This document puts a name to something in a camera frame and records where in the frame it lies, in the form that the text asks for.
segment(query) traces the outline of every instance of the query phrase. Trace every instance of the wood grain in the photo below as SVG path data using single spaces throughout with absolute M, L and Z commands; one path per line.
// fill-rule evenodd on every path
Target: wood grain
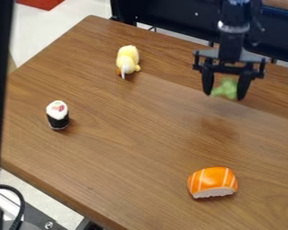
M 288 10 L 288 0 L 264 0 L 264 4 Z
M 123 81 L 127 44 L 142 71 Z M 193 49 L 87 17 L 10 76 L 2 166 L 107 229 L 288 229 L 288 69 L 269 66 L 243 103 L 213 99 Z M 54 100 L 70 108 L 64 131 L 47 124 Z M 188 175 L 216 165 L 238 194 L 193 200 Z

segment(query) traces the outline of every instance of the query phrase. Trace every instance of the white floor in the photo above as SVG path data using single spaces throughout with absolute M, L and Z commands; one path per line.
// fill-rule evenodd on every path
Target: white floor
M 16 65 L 25 63 L 88 15 L 109 18 L 110 0 L 65 0 L 49 12 L 16 4 L 11 41 Z

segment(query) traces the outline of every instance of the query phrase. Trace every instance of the sushi roll toy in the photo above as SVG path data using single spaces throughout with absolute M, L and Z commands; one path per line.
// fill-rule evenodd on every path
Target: sushi roll toy
M 54 101 L 46 109 L 48 122 L 53 129 L 64 129 L 69 125 L 68 106 L 63 101 Z

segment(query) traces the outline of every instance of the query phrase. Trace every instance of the yellow toy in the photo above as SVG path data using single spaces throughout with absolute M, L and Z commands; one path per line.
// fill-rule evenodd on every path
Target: yellow toy
M 116 71 L 125 79 L 125 74 L 132 74 L 134 71 L 139 72 L 140 55 L 135 46 L 129 45 L 120 48 L 116 58 Z

